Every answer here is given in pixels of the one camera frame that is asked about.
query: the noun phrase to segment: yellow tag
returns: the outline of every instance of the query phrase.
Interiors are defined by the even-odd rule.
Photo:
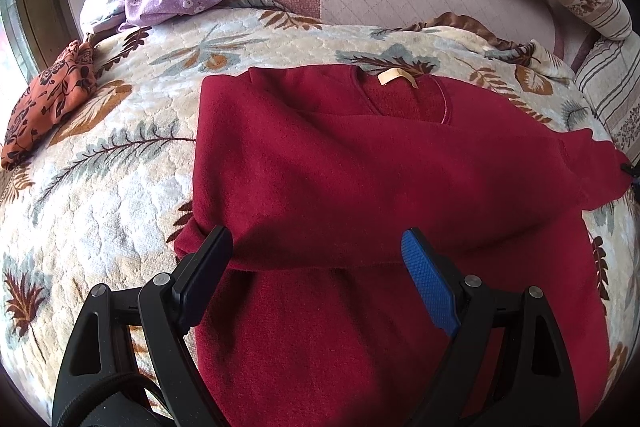
[[[378,75],[378,80],[380,81],[380,84],[384,86],[399,76],[406,78],[409,83],[415,87],[415,89],[418,89],[418,84],[415,83],[415,79],[409,73],[401,70],[400,68],[391,68],[390,70],[383,71],[383,73]]]

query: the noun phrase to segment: orange cloth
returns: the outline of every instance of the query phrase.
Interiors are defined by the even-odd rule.
[[[94,49],[73,41],[50,68],[36,76],[12,110],[0,156],[3,169],[24,162],[37,143],[96,88]]]

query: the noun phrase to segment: blue gripper pad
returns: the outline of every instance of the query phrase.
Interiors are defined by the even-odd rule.
[[[404,265],[418,288],[433,324],[445,330],[450,337],[455,336],[460,327],[455,297],[411,230],[402,234],[401,251]]]

